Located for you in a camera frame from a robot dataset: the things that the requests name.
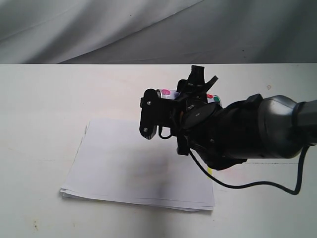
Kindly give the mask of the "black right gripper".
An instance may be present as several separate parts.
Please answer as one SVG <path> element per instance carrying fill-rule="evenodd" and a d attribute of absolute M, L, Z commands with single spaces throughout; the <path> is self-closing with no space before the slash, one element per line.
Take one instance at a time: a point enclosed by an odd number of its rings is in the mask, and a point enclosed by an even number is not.
<path fill-rule="evenodd" d="M 224 146 L 216 137 L 215 113 L 220 111 L 219 103 L 207 103 L 207 92 L 218 81 L 214 76 L 205 82 L 205 68 L 192 65 L 187 79 L 180 79 L 176 99 L 186 99 L 181 104 L 179 122 L 174 130 L 177 140 L 177 154 L 189 155 L 196 151 L 203 162 L 211 169 L 221 171 L 234 165 L 247 162 L 247 159 L 226 155 Z"/>

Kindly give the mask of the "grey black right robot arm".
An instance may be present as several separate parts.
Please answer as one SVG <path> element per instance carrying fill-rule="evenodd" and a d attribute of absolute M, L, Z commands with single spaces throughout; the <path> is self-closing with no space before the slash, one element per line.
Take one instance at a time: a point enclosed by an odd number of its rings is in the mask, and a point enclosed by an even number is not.
<path fill-rule="evenodd" d="M 204 68 L 194 65 L 177 84 L 177 133 L 210 168 L 220 171 L 248 159 L 289 159 L 316 144 L 316 101 L 255 94 L 222 107 L 207 102 L 216 81 L 205 81 Z"/>

